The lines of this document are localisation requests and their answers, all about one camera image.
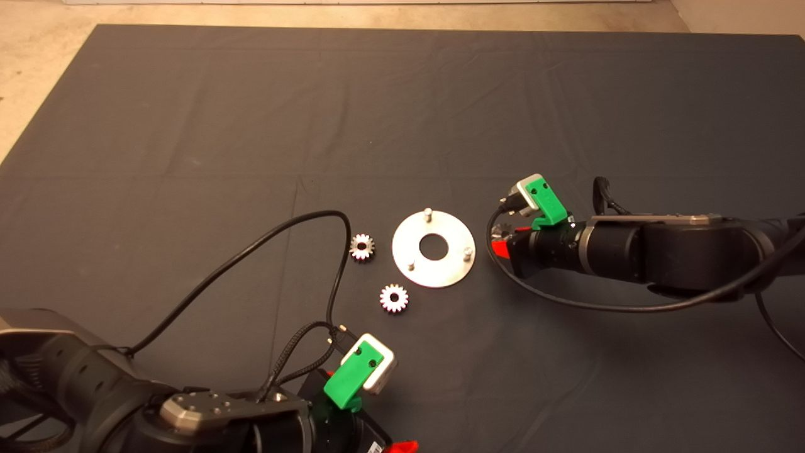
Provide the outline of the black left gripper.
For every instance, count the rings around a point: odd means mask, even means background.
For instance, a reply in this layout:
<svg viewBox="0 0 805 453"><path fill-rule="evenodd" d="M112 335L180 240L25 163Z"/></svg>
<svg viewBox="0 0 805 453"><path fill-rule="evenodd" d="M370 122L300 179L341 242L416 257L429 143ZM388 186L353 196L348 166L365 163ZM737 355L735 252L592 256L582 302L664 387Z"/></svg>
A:
<svg viewBox="0 0 805 453"><path fill-rule="evenodd" d="M304 452L417 453L415 440L395 442L365 410L341 410L325 394L329 376L307 376L300 396L308 402L310 433Z"/></svg>

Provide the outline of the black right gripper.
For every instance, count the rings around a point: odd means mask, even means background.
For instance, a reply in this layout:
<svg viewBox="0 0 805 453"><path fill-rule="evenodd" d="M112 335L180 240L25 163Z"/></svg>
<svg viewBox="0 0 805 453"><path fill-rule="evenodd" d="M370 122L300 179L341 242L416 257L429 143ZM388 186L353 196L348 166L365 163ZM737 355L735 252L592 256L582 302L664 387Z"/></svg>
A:
<svg viewBox="0 0 805 453"><path fill-rule="evenodd" d="M516 210L515 214L531 218L532 208ZM509 260L514 275L523 279L547 269L560 269L581 274L586 269L580 257L580 238L583 228L568 223L540 230L518 230L506 241L492 241L492 252Z"/></svg>

